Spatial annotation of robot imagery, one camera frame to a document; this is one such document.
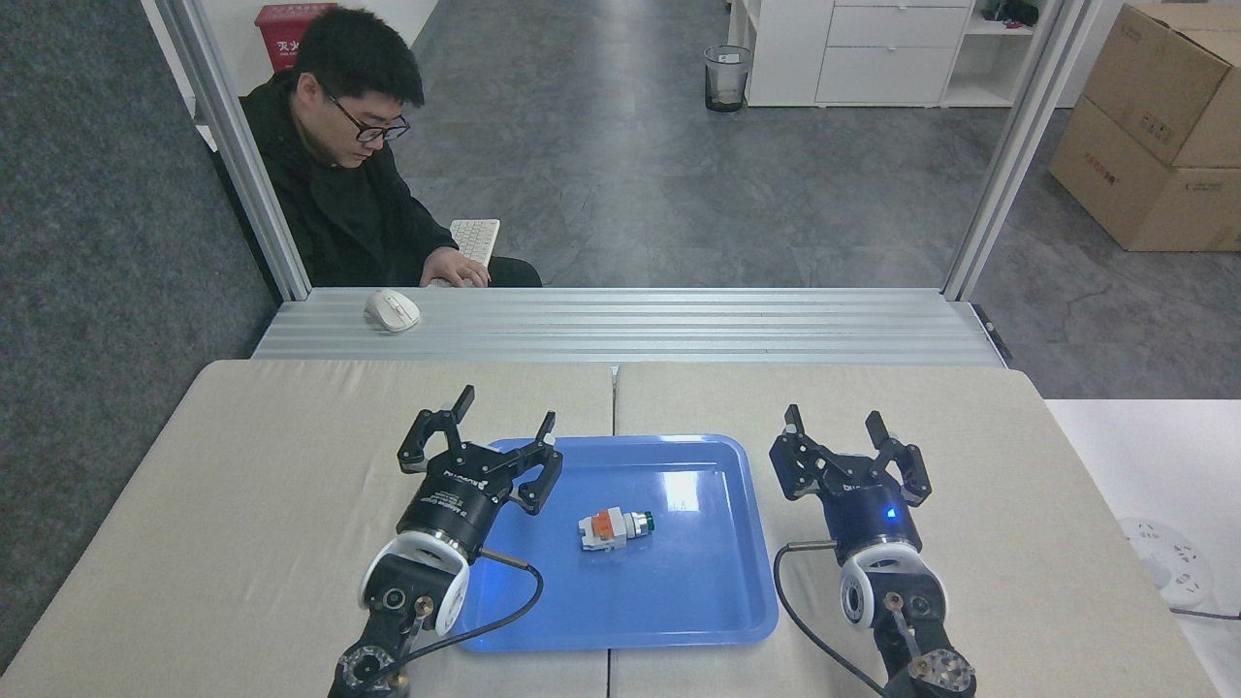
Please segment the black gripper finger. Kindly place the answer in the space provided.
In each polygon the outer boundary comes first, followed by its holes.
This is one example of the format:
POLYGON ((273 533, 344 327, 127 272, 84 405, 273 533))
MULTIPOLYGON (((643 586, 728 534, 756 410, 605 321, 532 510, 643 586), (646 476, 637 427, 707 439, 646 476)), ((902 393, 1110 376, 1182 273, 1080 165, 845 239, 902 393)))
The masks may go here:
POLYGON ((911 507, 921 505, 931 494, 932 487, 920 447, 915 443, 903 443, 892 436, 880 411, 870 412, 865 425, 867 435, 872 438, 872 446, 877 450, 875 460, 877 468, 885 471, 886 465, 895 462, 901 474, 903 501, 911 507))
POLYGON ((808 493, 840 492, 846 483, 843 456, 805 433, 797 402, 789 402, 784 422, 781 436, 769 450, 781 494, 794 502, 808 493))
POLYGON ((561 476, 563 456, 556 450, 553 440, 549 438, 550 433, 553 432, 555 424, 556 412, 547 411, 530 443, 501 452, 484 465, 484 473, 489 476, 489 479, 508 487, 508 491, 503 491, 506 499, 515 502, 530 515, 540 513, 547 496, 553 491, 558 476, 561 476), (539 468, 539 477, 520 483, 516 488, 516 496, 513 496, 515 479, 535 467, 539 468))
POLYGON ((464 419, 474 397, 474 385, 467 385, 462 389, 460 397, 457 397, 449 407, 437 411, 429 409, 419 411, 407 436, 400 443, 400 472, 413 474, 427 469, 429 460, 427 460, 424 447, 432 433, 444 433, 449 460, 455 463, 464 462, 465 448, 460 441, 460 420, 464 419))

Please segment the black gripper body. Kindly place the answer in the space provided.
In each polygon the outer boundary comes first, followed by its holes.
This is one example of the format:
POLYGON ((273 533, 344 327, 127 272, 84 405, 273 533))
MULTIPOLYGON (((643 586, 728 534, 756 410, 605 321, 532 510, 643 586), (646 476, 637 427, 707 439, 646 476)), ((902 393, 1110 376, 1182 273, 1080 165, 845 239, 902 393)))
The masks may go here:
POLYGON ((446 539, 474 564, 500 507, 522 473, 517 451, 465 447, 457 457, 443 452, 426 460, 422 448, 398 450, 400 469, 423 472, 417 493, 400 515, 396 532, 422 532, 446 539))
POLYGON ((843 474, 824 471, 824 517, 836 542, 836 560, 848 560, 880 543, 923 549, 903 491, 887 471, 874 465, 848 465, 843 474))

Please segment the person's hand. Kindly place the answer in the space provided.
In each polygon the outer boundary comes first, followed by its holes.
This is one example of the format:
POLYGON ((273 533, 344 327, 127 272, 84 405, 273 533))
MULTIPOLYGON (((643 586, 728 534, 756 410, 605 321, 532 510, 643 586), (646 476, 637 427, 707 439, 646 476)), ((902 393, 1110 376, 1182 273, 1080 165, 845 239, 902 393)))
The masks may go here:
POLYGON ((491 284, 491 273, 454 247, 438 247, 426 257, 418 286, 429 287, 436 279, 453 287, 486 287, 491 284))

